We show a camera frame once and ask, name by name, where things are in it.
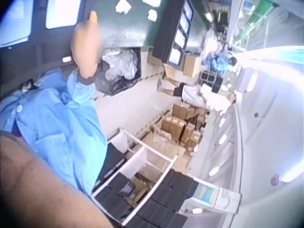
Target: stack of boxes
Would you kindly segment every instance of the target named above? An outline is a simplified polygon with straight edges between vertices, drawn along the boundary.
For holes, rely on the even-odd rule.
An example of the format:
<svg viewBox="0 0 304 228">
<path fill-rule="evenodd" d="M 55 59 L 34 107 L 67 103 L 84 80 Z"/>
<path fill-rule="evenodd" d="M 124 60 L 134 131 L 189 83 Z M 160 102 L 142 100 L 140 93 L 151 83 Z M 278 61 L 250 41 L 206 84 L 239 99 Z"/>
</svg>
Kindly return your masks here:
<svg viewBox="0 0 304 228">
<path fill-rule="evenodd" d="M 200 129 L 206 120 L 206 110 L 178 102 L 173 105 L 172 116 L 162 120 L 161 129 L 171 135 L 173 141 L 192 152 L 202 139 Z"/>
</svg>

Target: fabric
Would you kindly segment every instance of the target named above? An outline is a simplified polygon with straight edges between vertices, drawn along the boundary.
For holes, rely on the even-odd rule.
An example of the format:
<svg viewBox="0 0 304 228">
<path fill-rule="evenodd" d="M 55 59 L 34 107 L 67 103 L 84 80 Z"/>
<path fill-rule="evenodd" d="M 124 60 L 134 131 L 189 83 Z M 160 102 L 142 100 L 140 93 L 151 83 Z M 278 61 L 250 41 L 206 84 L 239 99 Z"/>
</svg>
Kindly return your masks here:
<svg viewBox="0 0 304 228">
<path fill-rule="evenodd" d="M 206 58 L 204 64 L 214 72 L 223 72 L 228 69 L 228 57 L 219 53 L 214 58 Z"/>
<path fill-rule="evenodd" d="M 231 106 L 231 102 L 226 97 L 211 92 L 210 87 L 206 84 L 203 84 L 200 91 L 207 100 L 206 105 L 209 110 L 223 111 L 225 113 Z"/>
<path fill-rule="evenodd" d="M 185 83 L 180 83 L 180 86 L 173 90 L 173 96 L 181 97 L 182 91 L 184 89 L 184 85 L 185 85 Z"/>
<path fill-rule="evenodd" d="M 190 105 L 195 107 L 205 107 L 203 98 L 199 96 L 200 87 L 184 85 L 182 91 L 182 99 Z"/>
<path fill-rule="evenodd" d="M 30 148 L 62 179 L 91 195 L 104 163 L 107 140 L 92 99 L 95 85 L 67 80 L 60 69 L 47 72 L 39 89 L 14 92 L 0 103 L 0 129 L 13 123 Z"/>
</svg>

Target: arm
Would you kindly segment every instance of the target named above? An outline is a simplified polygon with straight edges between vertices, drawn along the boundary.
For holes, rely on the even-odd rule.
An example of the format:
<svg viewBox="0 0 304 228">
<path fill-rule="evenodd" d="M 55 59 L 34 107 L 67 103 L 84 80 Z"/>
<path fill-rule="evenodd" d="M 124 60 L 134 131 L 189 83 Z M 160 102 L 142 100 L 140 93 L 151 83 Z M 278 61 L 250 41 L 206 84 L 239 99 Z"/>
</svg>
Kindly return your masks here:
<svg viewBox="0 0 304 228">
<path fill-rule="evenodd" d="M 83 104 L 92 99 L 94 81 L 101 52 L 98 24 L 91 21 L 78 24 L 72 39 L 72 54 L 78 70 L 67 80 L 67 90 L 72 99 Z"/>
<path fill-rule="evenodd" d="M 0 133 L 1 196 L 22 227 L 112 227 L 87 197 L 64 183 L 25 143 Z"/>
</svg>

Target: plastic bag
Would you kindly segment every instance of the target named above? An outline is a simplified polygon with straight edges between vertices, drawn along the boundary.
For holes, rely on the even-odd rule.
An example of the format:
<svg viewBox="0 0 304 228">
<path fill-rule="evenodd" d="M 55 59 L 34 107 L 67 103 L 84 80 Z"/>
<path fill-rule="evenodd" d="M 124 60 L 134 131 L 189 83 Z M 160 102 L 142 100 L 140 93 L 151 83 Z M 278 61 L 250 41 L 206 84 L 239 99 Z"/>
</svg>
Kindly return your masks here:
<svg viewBox="0 0 304 228">
<path fill-rule="evenodd" d="M 103 61 L 110 65 L 105 78 L 109 81 L 118 81 L 121 77 L 132 80 L 137 72 L 138 58 L 133 50 L 115 50 L 103 56 Z"/>
</svg>

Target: black trash bag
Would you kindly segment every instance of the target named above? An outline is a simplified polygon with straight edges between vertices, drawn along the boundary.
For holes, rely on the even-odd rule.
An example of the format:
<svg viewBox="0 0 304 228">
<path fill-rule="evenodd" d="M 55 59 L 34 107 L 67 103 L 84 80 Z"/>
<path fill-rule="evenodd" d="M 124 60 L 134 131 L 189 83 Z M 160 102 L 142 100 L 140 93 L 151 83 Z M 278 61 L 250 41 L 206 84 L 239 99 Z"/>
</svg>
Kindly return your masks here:
<svg viewBox="0 0 304 228">
<path fill-rule="evenodd" d="M 136 53 L 138 58 L 137 72 L 135 73 L 135 77 L 131 80 L 127 80 L 122 76 L 118 81 L 109 81 L 105 78 L 105 73 L 108 69 L 110 69 L 110 65 L 101 60 L 98 66 L 99 73 L 97 74 L 95 80 L 96 90 L 104 93 L 105 95 L 113 96 L 133 87 L 139 81 L 142 75 L 140 48 L 132 48 L 132 50 Z"/>
</svg>

